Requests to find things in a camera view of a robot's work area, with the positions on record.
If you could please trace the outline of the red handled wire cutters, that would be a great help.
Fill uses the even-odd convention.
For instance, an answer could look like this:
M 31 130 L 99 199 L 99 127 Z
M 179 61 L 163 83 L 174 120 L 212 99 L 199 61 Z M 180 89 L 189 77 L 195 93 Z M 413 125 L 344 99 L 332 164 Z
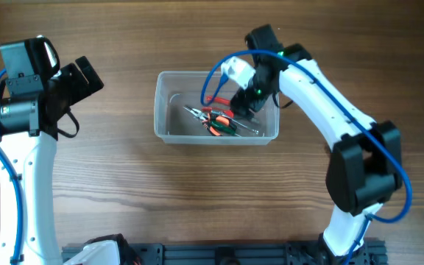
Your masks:
M 251 113 L 251 116 L 244 116 L 244 115 L 238 114 L 236 111 L 233 111 L 231 109 L 230 100 L 220 96 L 216 97 L 213 100 L 211 106 L 201 107 L 201 111 L 203 112 L 211 112 L 212 110 L 216 112 L 220 112 L 233 119 L 247 120 L 249 122 L 252 122 L 253 124 L 260 124 L 260 121 L 256 117 L 254 117 L 253 113 Z

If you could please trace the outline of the orange black needle-nose pliers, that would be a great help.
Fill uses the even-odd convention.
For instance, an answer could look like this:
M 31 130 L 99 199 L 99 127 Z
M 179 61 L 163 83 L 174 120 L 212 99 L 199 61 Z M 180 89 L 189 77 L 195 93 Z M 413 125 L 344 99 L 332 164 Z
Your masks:
M 231 121 L 229 118 L 225 118 L 221 115 L 216 115 L 212 113 L 204 113 L 201 110 L 198 110 L 196 108 L 189 107 L 188 105 L 185 105 L 183 107 L 185 110 L 187 110 L 190 114 L 192 114 L 196 119 L 198 119 L 203 127 L 212 135 L 212 136 L 223 136 L 224 132 L 220 132 L 218 130 L 215 130 L 211 126 L 211 121 L 218 120 L 222 121 L 224 124 L 228 124 L 229 121 Z

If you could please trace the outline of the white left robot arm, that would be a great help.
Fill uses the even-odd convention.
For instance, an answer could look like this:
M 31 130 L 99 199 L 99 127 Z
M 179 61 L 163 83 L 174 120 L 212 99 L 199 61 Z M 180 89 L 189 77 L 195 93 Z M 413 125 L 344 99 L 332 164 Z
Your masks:
M 0 52 L 0 264 L 61 264 L 52 175 L 59 136 L 74 134 L 58 121 L 104 84 L 85 56 L 61 66 L 42 35 Z

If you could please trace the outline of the silver wrench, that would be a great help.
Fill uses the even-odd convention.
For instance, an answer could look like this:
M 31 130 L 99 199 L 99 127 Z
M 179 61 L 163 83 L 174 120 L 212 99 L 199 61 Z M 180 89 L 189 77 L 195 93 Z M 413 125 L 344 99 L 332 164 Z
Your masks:
M 237 120 L 235 120 L 235 119 L 233 119 L 233 118 L 229 117 L 229 116 L 228 116 L 225 112 L 219 112 L 219 111 L 217 111 L 217 110 L 212 110 L 212 111 L 211 111 L 211 113 L 212 113 L 212 114 L 216 114 L 216 115 L 224 116 L 225 118 L 229 118 L 231 121 L 235 122 L 237 125 L 239 125 L 239 126 L 243 127 L 244 129 L 249 130 L 249 131 L 251 131 L 251 132 L 253 132 L 253 133 L 255 133 L 255 134 L 259 134 L 259 131 L 254 130 L 254 129 L 252 129 L 252 128 L 250 128 L 250 127 L 248 127 L 248 126 L 246 126 L 246 125 L 244 125 L 244 124 L 242 124 L 242 123 L 240 123 L 240 122 L 238 122 Z

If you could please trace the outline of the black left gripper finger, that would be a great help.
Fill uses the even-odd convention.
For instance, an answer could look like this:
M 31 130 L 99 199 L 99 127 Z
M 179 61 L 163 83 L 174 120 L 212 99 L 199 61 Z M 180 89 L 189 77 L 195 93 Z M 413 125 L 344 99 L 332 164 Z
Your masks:
M 69 110 L 73 103 L 70 93 L 58 93 L 56 99 L 56 106 L 58 110 Z
M 79 66 L 82 75 L 87 81 L 87 85 L 83 88 L 84 94 L 93 94 L 103 89 L 103 81 L 100 79 L 99 75 L 97 74 L 97 72 L 95 71 L 86 56 L 79 57 L 75 60 L 75 62 Z

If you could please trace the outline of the clear plastic container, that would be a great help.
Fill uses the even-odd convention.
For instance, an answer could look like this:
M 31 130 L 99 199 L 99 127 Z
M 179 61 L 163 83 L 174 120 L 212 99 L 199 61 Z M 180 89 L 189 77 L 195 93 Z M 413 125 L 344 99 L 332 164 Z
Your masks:
M 155 93 L 155 134 L 167 144 L 199 145 L 266 145 L 279 134 L 280 111 L 269 99 L 255 117 L 260 124 L 247 120 L 238 122 L 259 131 L 255 134 L 237 125 L 238 136 L 212 136 L 183 107 L 201 110 L 201 90 L 207 71 L 163 71 L 158 75 Z

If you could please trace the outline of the green handled screwdriver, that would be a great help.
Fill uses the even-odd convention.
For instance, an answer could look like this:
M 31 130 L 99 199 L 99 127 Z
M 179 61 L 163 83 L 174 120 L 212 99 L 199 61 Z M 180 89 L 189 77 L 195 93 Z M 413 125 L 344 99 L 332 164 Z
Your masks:
M 240 137 L 240 135 L 237 133 L 237 126 L 231 121 L 229 121 L 228 124 L 224 124 L 222 121 L 213 120 L 211 121 L 211 126 L 221 133 Z

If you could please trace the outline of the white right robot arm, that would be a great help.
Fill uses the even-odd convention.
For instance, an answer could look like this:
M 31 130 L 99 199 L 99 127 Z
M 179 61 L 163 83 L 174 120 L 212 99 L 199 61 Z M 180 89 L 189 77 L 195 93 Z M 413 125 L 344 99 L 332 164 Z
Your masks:
M 349 264 L 363 254 L 364 234 L 374 220 L 402 219 L 411 205 L 411 186 L 401 165 L 400 131 L 376 122 L 350 103 L 300 44 L 284 46 L 264 25 L 245 38 L 247 50 L 220 64 L 238 85 L 233 112 L 250 119 L 269 97 L 290 98 L 321 132 L 330 150 L 325 184 L 334 203 L 321 235 L 319 262 Z

